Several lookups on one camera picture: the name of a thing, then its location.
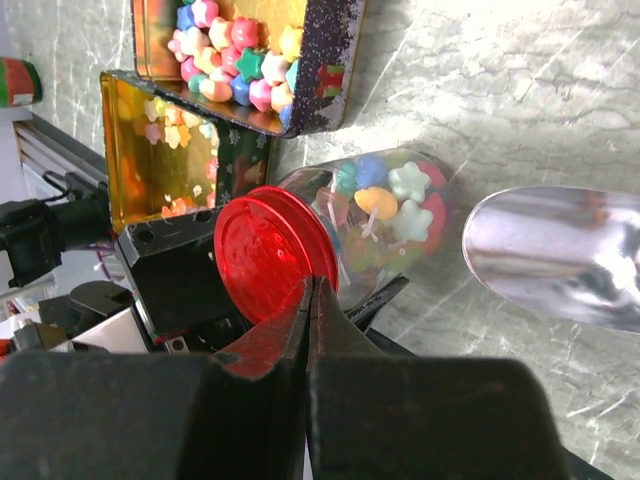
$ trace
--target black cable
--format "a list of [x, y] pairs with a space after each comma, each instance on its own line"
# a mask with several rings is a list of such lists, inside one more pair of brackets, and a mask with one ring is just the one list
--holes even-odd
[[67, 198], [69, 193], [71, 193], [71, 189], [66, 186], [66, 180], [64, 175], [60, 175], [59, 173], [52, 172], [51, 170], [47, 170], [42, 174], [42, 179], [53, 188], [60, 192], [60, 195], [56, 195], [53, 197], [45, 198], [42, 200], [44, 203], [56, 202], [58, 200], [62, 200], [63, 198]]

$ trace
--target blue candy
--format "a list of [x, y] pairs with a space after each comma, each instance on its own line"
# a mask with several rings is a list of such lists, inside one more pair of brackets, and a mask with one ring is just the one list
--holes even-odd
[[287, 105], [280, 111], [280, 121], [282, 125], [285, 127], [289, 126], [289, 122], [291, 122], [291, 110], [293, 109], [292, 105]]
[[185, 5], [178, 9], [178, 20], [176, 22], [176, 26], [178, 27], [178, 30], [182, 30], [183, 32], [196, 26], [196, 22], [193, 19], [193, 10], [191, 10], [191, 5]]
[[362, 155], [357, 161], [356, 185], [358, 189], [384, 187], [387, 185], [389, 168], [382, 157], [375, 153]]
[[289, 90], [291, 93], [296, 93], [296, 77], [298, 76], [298, 60], [291, 64], [289, 71], [285, 74], [287, 83], [289, 84]]
[[244, 105], [245, 107], [250, 107], [251, 101], [249, 100], [249, 84], [242, 80], [242, 75], [238, 75], [236, 78], [231, 80], [230, 85], [233, 90], [233, 99], [236, 103]]
[[338, 237], [338, 232], [336, 232], [336, 229], [333, 228], [333, 225], [331, 225], [331, 222], [326, 217], [320, 215], [320, 221], [329, 234], [329, 238], [331, 239], [333, 248], [336, 251], [336, 255], [340, 255], [340, 252], [342, 251], [342, 243], [340, 242], [340, 237]]

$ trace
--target gray marble surface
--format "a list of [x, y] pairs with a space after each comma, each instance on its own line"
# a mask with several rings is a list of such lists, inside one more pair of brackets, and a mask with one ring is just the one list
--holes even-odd
[[[34, 112], [103, 152], [98, 74], [133, 66], [129, 1], [7, 3], [44, 83]], [[639, 39], [639, 0], [369, 0], [348, 128], [282, 142], [275, 173], [398, 145], [439, 157], [453, 232], [377, 328], [419, 354], [523, 360], [567, 447], [617, 479], [640, 471], [640, 337], [502, 301], [466, 269], [460, 232], [507, 187], [638, 193]]]

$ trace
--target metal spoon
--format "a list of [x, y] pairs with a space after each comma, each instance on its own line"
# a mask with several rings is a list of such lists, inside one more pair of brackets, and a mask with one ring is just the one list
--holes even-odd
[[517, 305], [640, 332], [640, 196], [505, 190], [473, 209], [462, 251], [480, 282]]

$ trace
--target red lid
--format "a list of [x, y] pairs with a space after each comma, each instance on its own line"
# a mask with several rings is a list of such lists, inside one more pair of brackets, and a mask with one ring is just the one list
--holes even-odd
[[259, 187], [229, 202], [213, 240], [222, 281], [254, 324], [300, 301], [290, 294], [309, 275], [327, 277], [337, 291], [338, 265], [327, 231], [286, 190]]

